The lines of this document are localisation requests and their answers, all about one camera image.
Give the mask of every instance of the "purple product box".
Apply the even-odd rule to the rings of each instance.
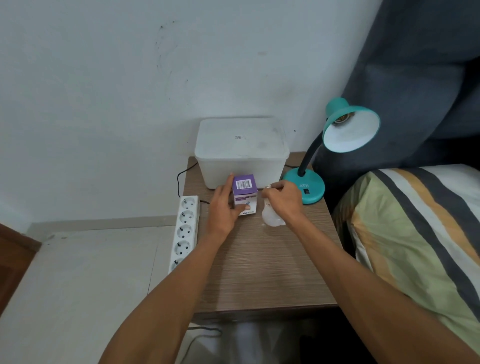
[[[234,204],[250,205],[250,210],[245,210],[240,215],[254,214],[257,211],[258,189],[253,174],[235,176],[233,178],[232,191]]]

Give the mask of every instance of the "electrical outlet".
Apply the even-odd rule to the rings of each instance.
[[[200,201],[198,196],[182,196],[173,235],[168,272],[173,271],[197,245]]]

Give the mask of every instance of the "bed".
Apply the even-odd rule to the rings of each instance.
[[[480,172],[463,164],[360,177],[333,220],[355,258],[480,354]]]

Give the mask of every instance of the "barcode sticker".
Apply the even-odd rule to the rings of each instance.
[[[236,183],[237,183],[237,190],[252,188],[252,180],[241,180],[241,181],[236,181]]]

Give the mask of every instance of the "hand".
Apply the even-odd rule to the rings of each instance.
[[[268,198],[273,210],[292,227],[301,218],[306,218],[303,212],[301,192],[297,185],[286,180],[271,184],[272,188],[264,188],[262,197]]]
[[[228,205],[228,196],[232,191],[233,174],[230,174],[224,186],[218,186],[210,201],[207,234],[214,238],[225,241],[227,235],[232,231],[235,221],[237,221],[239,214],[244,210],[250,210],[248,205],[235,205],[231,209]]]

